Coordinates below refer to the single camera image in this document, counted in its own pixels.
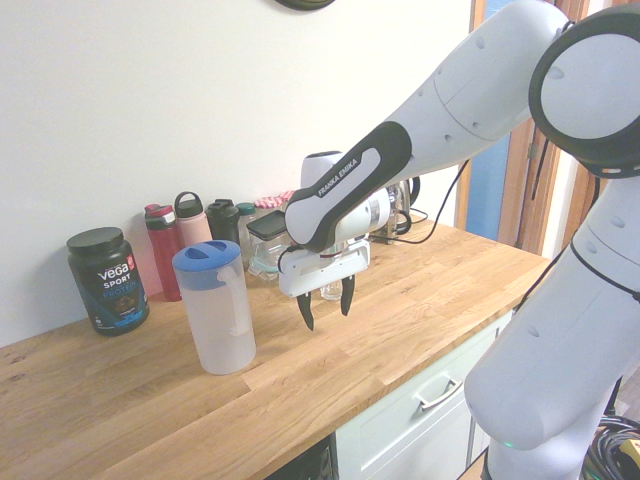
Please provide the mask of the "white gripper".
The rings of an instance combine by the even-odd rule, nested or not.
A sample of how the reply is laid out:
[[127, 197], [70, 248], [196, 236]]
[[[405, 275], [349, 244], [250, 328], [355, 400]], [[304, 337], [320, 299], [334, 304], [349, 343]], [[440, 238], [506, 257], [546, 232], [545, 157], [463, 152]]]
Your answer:
[[341, 280], [341, 313], [349, 314], [355, 291], [355, 274], [366, 270], [370, 262], [367, 240], [348, 243], [337, 255], [324, 258], [305, 249], [285, 253], [280, 262], [279, 288], [288, 297], [296, 297], [302, 318], [311, 331], [314, 317], [311, 309], [313, 290]]

